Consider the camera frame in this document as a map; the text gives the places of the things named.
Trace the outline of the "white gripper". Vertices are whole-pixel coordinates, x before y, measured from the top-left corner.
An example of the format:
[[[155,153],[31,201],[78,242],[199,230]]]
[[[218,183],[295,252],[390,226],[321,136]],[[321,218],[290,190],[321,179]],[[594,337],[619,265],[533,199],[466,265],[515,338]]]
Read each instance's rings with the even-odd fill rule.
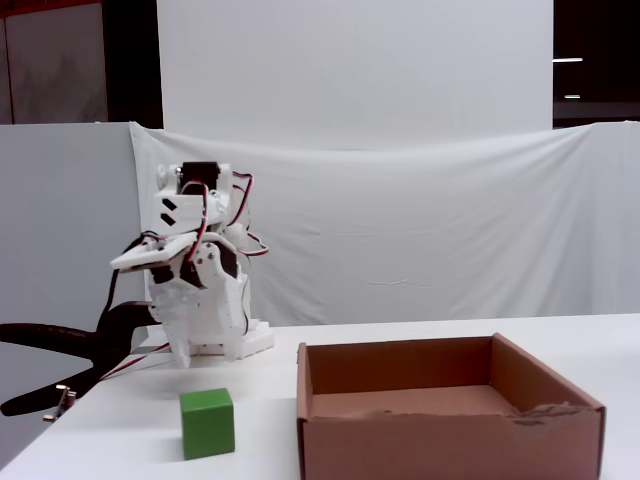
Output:
[[[204,239],[178,253],[177,282],[149,283],[151,316],[164,329],[180,368],[191,364],[190,320],[200,295],[199,346],[206,354],[240,358],[246,320],[242,306],[243,277],[237,253],[220,237]]]

